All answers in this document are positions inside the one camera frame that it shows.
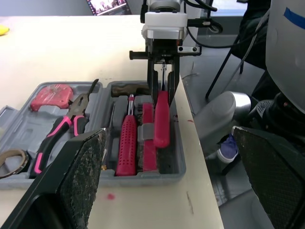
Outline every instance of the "blue stripe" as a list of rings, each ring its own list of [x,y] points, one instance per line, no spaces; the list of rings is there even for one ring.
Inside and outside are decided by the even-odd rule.
[[[293,13],[290,9],[286,8],[284,13],[284,17],[286,17],[291,23],[305,30],[305,18]]]

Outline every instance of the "red stain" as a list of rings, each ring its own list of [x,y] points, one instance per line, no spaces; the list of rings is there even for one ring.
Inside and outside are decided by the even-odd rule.
[[[115,195],[114,195],[114,194],[109,193],[109,194],[107,195],[107,199],[109,199],[109,200],[113,200],[113,199],[115,199]]]

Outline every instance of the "hammer head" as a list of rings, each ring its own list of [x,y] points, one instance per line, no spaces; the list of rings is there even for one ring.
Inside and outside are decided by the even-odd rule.
[[[149,95],[149,88],[146,83],[129,83],[129,84],[114,84],[111,87],[111,97],[119,97],[121,95]]]

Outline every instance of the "screen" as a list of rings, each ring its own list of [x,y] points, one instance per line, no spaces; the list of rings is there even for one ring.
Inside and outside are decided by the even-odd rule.
[[[94,15],[130,14],[126,0],[87,0]]]

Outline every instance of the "blue shoe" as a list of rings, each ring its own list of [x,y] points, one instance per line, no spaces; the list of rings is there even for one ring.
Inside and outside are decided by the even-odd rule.
[[[229,137],[221,144],[220,149],[217,150],[217,156],[222,162],[229,164],[234,161],[238,154],[238,147],[230,134]]]

